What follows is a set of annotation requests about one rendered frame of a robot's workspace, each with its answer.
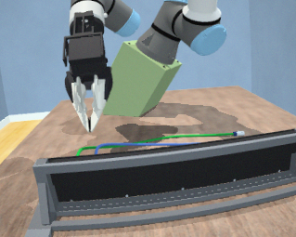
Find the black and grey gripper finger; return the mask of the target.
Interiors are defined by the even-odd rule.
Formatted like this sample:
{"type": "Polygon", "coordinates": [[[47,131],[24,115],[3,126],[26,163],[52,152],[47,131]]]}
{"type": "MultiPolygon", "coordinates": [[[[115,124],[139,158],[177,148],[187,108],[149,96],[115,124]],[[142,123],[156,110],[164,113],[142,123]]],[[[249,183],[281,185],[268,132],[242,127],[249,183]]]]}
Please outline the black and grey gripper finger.
{"type": "Polygon", "coordinates": [[[85,86],[81,83],[80,77],[73,77],[71,75],[71,72],[66,72],[67,76],[65,78],[65,87],[67,90],[67,93],[71,99],[71,102],[82,122],[85,129],[90,132],[90,120],[89,117],[87,117],[86,112],[87,108],[84,103],[84,98],[86,96],[86,89],[85,86]],[[76,86],[77,83],[77,86],[76,86]],[[75,91],[75,94],[74,94],[75,91]],[[77,95],[77,99],[75,97],[77,95]],[[79,104],[78,104],[79,103],[79,104]]]}
{"type": "Polygon", "coordinates": [[[105,104],[108,101],[112,85],[113,80],[110,66],[107,67],[107,70],[105,70],[99,76],[95,74],[95,82],[92,84],[91,87],[94,101],[92,103],[93,113],[90,117],[90,132],[93,132],[97,125],[97,122],[100,118],[101,113],[103,112],[105,104]]]}

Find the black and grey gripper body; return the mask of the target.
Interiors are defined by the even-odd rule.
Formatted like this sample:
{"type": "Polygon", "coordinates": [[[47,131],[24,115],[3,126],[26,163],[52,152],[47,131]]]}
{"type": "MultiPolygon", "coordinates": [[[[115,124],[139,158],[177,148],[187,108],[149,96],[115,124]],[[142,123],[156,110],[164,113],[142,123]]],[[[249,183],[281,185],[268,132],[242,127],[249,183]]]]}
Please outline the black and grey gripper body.
{"type": "Polygon", "coordinates": [[[101,19],[94,17],[93,10],[74,12],[70,36],[64,36],[63,62],[67,67],[67,55],[69,55],[71,75],[73,77],[79,76],[82,84],[94,81],[95,74],[99,76],[107,70],[108,59],[106,58],[103,34],[104,23],[101,19]],[[88,22],[85,22],[85,20],[88,20],[88,22]]]}

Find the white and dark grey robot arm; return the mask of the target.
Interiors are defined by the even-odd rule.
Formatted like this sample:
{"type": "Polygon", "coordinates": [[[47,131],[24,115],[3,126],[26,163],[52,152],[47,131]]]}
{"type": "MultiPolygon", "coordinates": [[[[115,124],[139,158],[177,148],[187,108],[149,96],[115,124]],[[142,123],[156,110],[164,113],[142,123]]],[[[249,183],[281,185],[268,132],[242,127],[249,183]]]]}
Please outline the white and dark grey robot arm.
{"type": "MultiPolygon", "coordinates": [[[[69,27],[74,12],[93,10],[94,17],[101,19],[105,27],[128,37],[138,29],[140,16],[121,1],[71,0],[69,27]]],[[[135,45],[148,57],[168,65],[174,63],[181,40],[197,54],[208,56],[226,39],[226,29],[220,21],[217,0],[164,0],[150,28],[135,45]]]]}

